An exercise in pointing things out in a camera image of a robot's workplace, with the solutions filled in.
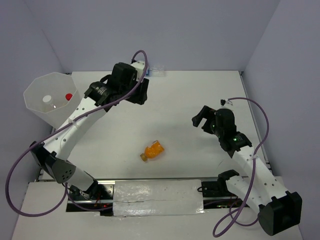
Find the clear bottle red cap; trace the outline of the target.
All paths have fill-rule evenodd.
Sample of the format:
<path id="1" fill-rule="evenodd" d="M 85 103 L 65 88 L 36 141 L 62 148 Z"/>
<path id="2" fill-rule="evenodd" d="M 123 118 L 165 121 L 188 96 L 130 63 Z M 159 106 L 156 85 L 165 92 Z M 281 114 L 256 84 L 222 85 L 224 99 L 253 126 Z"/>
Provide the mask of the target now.
<path id="1" fill-rule="evenodd" d="M 67 93 L 67 94 L 65 95 L 65 99 L 66 99 L 67 101 L 69 101 L 72 97 L 73 97 L 73 95 L 72 95 L 71 93 Z"/>

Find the orange juice bottle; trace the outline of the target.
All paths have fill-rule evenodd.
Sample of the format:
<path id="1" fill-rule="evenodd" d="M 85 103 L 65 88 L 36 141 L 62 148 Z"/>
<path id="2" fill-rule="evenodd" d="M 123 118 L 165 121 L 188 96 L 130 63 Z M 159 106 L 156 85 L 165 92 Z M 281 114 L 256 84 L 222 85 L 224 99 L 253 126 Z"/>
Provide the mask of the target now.
<path id="1" fill-rule="evenodd" d="M 142 161 L 146 162 L 158 157 L 164 151 L 165 148 L 160 144 L 158 140 L 156 140 L 150 146 L 147 146 L 145 148 L 144 152 L 140 154 L 140 158 Z"/>

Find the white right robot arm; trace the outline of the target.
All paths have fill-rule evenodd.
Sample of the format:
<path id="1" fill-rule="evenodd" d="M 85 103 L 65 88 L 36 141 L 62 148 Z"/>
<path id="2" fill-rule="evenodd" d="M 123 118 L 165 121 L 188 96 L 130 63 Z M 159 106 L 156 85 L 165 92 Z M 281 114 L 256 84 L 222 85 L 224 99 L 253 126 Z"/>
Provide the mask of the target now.
<path id="1" fill-rule="evenodd" d="M 203 119 L 202 130 L 217 136 L 221 148 L 251 178 L 247 183 L 237 171 L 225 171 L 218 175 L 218 192 L 224 196 L 231 193 L 245 201 L 269 236 L 298 225 L 303 203 L 301 196 L 284 187 L 254 153 L 251 141 L 237 131 L 233 111 L 228 108 L 215 110 L 205 105 L 191 119 L 193 126 L 198 127 Z"/>

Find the clear bottle white label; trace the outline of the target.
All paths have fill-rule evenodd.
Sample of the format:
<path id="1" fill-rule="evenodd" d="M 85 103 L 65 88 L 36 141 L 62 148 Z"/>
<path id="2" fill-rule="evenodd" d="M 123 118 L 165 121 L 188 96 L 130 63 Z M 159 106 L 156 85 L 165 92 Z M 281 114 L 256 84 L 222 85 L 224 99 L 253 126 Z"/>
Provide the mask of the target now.
<path id="1" fill-rule="evenodd" d="M 53 98 L 51 95 L 45 95 L 42 98 L 42 102 L 51 109 L 56 109 L 56 105 L 53 103 Z"/>

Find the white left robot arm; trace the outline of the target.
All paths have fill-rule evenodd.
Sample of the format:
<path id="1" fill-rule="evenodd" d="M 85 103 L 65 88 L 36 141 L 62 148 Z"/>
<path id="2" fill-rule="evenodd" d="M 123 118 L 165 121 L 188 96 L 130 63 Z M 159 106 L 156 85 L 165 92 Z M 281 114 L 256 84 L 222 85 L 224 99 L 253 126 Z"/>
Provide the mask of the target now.
<path id="1" fill-rule="evenodd" d="M 57 183 L 75 187 L 86 199 L 98 196 L 104 188 L 87 172 L 73 165 L 69 156 L 78 141 L 120 98 L 143 105 L 147 100 L 149 80 L 143 77 L 148 68 L 144 61 L 119 62 L 111 74 L 93 82 L 84 97 L 57 133 L 36 145 L 31 153 L 36 163 Z"/>

